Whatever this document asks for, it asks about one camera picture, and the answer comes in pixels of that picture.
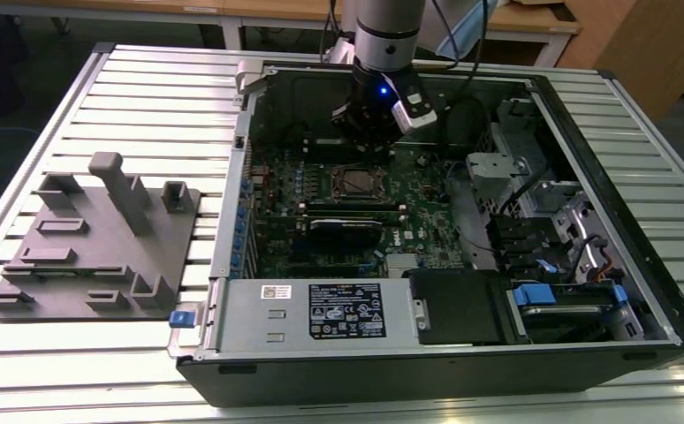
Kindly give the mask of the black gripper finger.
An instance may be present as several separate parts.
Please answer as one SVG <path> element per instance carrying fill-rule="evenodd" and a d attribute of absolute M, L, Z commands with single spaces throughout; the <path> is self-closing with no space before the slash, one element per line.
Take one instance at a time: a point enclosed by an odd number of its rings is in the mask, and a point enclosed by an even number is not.
<path fill-rule="evenodd" d="M 399 130 L 386 131 L 376 136 L 376 153 L 387 155 L 388 152 L 403 142 L 412 140 L 412 134 L 403 134 Z"/>
<path fill-rule="evenodd" d="M 331 112 L 331 124 L 344 140 L 362 153 L 374 153 L 375 121 L 367 106 L 346 103 Z"/>

